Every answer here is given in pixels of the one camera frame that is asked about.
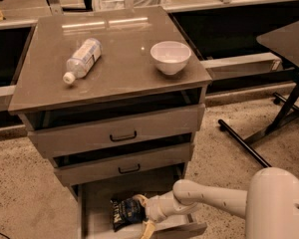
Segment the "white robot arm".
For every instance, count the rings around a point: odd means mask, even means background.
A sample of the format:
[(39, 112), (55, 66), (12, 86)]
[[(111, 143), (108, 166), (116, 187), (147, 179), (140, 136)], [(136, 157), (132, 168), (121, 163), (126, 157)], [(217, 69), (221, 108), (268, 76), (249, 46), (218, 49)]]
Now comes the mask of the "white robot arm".
[(141, 239), (150, 239), (168, 217), (194, 212), (199, 203), (244, 219), (246, 239), (299, 239), (299, 179), (277, 167), (256, 172), (246, 190), (181, 179), (166, 194), (151, 198), (137, 194), (134, 199), (147, 218)]

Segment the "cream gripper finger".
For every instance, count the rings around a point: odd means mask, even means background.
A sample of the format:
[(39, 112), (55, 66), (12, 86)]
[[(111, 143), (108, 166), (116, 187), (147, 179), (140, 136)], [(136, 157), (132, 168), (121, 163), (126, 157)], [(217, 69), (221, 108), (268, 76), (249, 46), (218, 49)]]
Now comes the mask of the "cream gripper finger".
[(142, 207), (146, 207), (148, 204), (148, 201), (149, 201), (149, 199), (147, 197), (145, 197), (144, 195), (141, 195), (141, 194), (134, 195), (133, 199), (137, 200)]
[(144, 230), (141, 239), (150, 239), (155, 232), (155, 223), (151, 220), (143, 222)]

